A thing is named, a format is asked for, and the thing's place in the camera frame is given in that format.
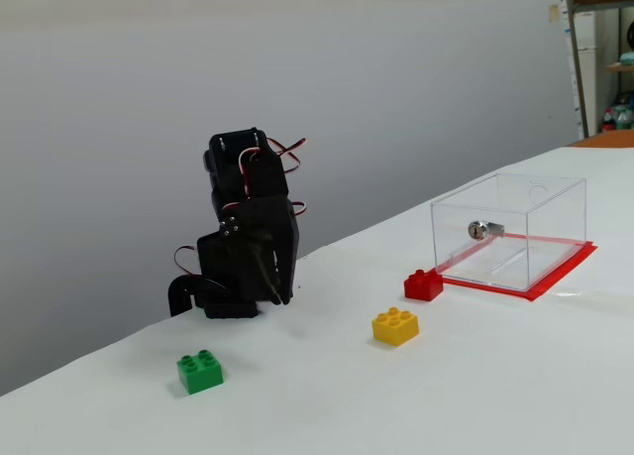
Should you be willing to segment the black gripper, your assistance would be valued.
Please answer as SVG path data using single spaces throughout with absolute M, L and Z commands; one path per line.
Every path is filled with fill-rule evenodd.
M 299 244 L 290 200 L 274 195 L 237 201 L 213 194 L 212 204 L 219 221 L 212 247 L 228 252 L 241 299 L 289 304 Z

